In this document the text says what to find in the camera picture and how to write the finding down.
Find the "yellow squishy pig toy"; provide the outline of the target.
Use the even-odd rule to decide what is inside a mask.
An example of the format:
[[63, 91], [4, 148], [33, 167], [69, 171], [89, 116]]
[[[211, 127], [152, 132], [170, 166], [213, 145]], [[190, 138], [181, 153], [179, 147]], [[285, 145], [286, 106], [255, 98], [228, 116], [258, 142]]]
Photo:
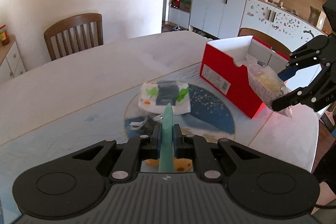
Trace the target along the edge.
[[[147, 166], [158, 167], [159, 166], [159, 159], [147, 159], [145, 160]], [[193, 162], [190, 159], [173, 159], [174, 165], [174, 172], [182, 173], [187, 172], [193, 167]]]

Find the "clear bag black seeds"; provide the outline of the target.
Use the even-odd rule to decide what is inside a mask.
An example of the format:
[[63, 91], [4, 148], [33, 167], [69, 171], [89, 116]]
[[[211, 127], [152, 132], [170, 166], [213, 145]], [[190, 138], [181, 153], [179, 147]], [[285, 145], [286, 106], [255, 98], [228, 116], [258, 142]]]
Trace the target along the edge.
[[151, 135], [156, 125], [160, 122], [155, 121], [153, 118], [146, 117], [144, 125], [138, 130], [141, 135]]

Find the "clear bread snack bag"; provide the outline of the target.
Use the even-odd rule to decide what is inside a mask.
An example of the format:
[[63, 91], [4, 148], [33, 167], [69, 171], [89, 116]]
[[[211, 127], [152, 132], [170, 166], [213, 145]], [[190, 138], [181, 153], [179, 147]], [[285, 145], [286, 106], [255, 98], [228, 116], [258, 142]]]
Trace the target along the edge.
[[246, 59], [248, 81], [251, 89], [270, 110], [291, 118], [291, 106], [279, 111], [274, 110], [272, 107], [273, 101], [290, 92], [284, 82], [270, 66], [258, 61], [249, 54], [246, 55]]

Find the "white tissue pack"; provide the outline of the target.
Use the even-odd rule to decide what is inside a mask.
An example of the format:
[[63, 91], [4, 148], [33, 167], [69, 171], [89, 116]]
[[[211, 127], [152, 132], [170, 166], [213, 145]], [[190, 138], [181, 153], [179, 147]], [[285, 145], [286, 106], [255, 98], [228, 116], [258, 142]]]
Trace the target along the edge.
[[178, 81], [158, 81], [142, 84], [138, 93], [138, 107], [150, 114], [163, 114], [171, 104], [174, 115], [191, 112], [190, 87]]

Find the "brown wooden chair right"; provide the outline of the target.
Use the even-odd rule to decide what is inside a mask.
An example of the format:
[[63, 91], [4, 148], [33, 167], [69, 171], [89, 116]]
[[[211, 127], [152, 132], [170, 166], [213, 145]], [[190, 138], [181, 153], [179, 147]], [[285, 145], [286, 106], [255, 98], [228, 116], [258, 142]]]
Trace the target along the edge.
[[252, 35], [257, 39], [261, 40], [263, 43], [268, 44], [275, 52], [281, 53], [283, 56], [289, 58], [291, 51], [283, 43], [274, 39], [273, 37], [265, 34], [264, 32], [254, 30], [252, 28], [240, 28], [238, 36], [248, 36]]

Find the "brown wooden chair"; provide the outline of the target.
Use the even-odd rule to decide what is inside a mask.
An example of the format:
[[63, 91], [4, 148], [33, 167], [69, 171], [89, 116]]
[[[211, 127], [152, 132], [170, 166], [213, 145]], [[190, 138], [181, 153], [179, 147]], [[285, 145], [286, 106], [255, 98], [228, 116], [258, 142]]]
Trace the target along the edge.
[[291, 51], [283, 43], [274, 39], [273, 37], [265, 34], [264, 32], [254, 30], [252, 28], [240, 28], [238, 36], [248, 36], [252, 35], [257, 39], [261, 40], [263, 43], [268, 44], [275, 52], [281, 53], [283, 56], [289, 58]]
[[104, 44], [102, 15], [85, 13], [56, 22], [44, 32], [52, 61]]

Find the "red cardboard shoe box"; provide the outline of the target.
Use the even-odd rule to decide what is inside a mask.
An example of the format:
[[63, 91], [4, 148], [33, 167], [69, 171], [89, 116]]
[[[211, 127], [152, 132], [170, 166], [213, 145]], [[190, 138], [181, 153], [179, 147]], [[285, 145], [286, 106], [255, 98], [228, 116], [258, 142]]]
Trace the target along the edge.
[[264, 107], [248, 81], [248, 57], [269, 65], [279, 73], [289, 61], [262, 40], [250, 36], [211, 40], [206, 43], [200, 76], [221, 92], [247, 117], [254, 118]]

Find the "brown wooden chair far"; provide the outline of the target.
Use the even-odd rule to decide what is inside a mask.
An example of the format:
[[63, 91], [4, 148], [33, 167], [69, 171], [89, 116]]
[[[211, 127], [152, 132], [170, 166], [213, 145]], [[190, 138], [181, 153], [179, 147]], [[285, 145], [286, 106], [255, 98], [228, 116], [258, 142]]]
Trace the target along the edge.
[[44, 32], [52, 61], [104, 44], [102, 15], [85, 13], [56, 22]]

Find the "white sideboard cabinet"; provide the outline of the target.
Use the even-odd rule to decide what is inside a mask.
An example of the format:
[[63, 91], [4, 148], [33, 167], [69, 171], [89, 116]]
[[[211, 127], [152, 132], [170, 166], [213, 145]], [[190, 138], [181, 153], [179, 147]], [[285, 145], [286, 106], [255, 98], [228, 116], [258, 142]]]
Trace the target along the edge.
[[9, 36], [8, 44], [5, 46], [1, 44], [0, 62], [0, 84], [3, 84], [26, 72], [26, 68], [23, 64], [17, 45], [17, 40], [14, 35]]

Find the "red lid jar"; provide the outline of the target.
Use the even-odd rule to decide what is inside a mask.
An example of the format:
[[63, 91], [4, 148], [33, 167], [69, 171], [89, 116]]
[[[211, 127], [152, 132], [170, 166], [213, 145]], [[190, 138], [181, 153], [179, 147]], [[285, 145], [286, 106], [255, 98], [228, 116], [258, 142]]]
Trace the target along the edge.
[[7, 33], [7, 27], [5, 24], [3, 26], [0, 26], [0, 40], [3, 46], [6, 46], [10, 42], [9, 35]]

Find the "white wall cabinet unit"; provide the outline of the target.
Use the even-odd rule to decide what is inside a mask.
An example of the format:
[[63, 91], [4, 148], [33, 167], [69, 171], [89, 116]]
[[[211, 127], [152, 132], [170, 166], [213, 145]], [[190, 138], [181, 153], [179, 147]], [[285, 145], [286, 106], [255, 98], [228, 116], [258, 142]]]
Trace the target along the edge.
[[241, 28], [267, 34], [293, 51], [323, 32], [259, 0], [191, 0], [191, 10], [169, 8], [169, 22], [195, 27], [216, 38], [236, 37]]

